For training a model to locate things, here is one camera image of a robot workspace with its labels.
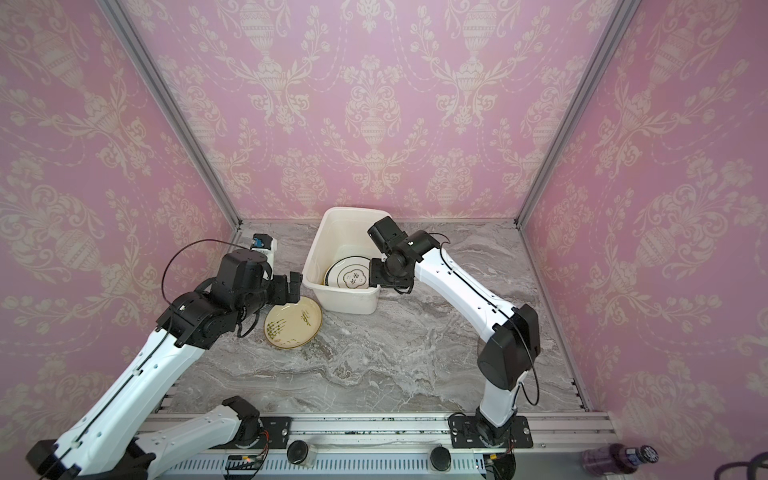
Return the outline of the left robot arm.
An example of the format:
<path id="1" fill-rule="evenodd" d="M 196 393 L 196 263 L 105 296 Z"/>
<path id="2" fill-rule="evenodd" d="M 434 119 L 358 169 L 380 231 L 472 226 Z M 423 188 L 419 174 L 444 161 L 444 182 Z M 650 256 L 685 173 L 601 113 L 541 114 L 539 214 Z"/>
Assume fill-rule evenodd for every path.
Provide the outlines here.
<path id="1" fill-rule="evenodd" d="M 224 334 L 265 306 L 295 304 L 303 277 L 273 272 L 275 240 L 256 234 L 232 247 L 215 276 L 172 301 L 130 365 L 96 404 L 57 439 L 41 440 L 26 461 L 41 479 L 156 479 L 211 447 L 250 448 L 269 438 L 259 410 L 240 396 L 164 431 L 139 427 L 179 377 Z"/>

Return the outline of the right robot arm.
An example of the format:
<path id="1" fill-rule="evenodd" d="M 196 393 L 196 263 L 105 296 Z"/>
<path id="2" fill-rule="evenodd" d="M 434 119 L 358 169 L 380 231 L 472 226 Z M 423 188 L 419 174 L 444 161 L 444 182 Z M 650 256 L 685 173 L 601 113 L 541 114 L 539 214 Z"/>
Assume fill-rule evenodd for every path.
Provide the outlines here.
<path id="1" fill-rule="evenodd" d="M 517 401 L 528 376 L 538 378 L 535 360 L 541 352 L 536 310 L 516 306 L 484 287 L 456 263 L 440 234 L 403 231 L 389 216 L 367 234 L 381 253 L 370 261 L 369 285 L 404 295 L 417 282 L 440 294 L 474 328 L 484 347 L 477 366 L 485 378 L 475 422 L 482 441 L 492 447 L 511 442 Z"/>

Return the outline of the cream plate bamboo pattern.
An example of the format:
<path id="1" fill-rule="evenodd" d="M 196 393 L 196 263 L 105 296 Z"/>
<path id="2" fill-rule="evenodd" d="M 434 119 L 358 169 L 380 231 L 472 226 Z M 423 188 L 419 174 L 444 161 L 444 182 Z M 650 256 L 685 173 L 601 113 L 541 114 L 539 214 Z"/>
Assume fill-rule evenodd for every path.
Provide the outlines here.
<path id="1" fill-rule="evenodd" d="M 318 334 L 323 323 L 322 309 L 309 297 L 298 303 L 274 306 L 264 321 L 266 340 L 280 349 L 301 347 Z"/>

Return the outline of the white plate black pattern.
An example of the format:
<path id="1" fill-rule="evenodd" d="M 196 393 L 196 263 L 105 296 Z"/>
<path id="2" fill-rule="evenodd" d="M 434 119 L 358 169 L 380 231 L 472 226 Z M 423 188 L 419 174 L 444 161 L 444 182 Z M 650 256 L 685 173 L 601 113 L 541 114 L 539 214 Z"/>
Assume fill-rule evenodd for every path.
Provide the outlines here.
<path id="1" fill-rule="evenodd" d="M 326 272 L 324 285 L 349 290 L 367 289 L 370 261 L 370 258 L 357 255 L 338 260 Z"/>

